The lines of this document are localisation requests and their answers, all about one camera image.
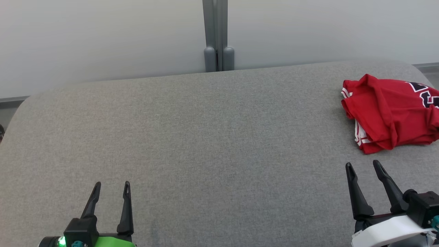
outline red jersey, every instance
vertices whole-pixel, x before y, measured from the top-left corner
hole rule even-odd
[[[439,91],[420,83],[364,75],[343,82],[343,108],[356,120],[355,140],[365,154],[439,139]]]

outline gray cushioned table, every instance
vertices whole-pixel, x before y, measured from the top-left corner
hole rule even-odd
[[[375,213],[401,190],[439,192],[438,145],[363,155],[340,104],[365,73],[430,85],[369,60],[71,84],[28,98],[0,145],[0,246],[36,246],[79,217],[97,181],[115,232],[125,180],[142,246],[349,246],[345,163]]]

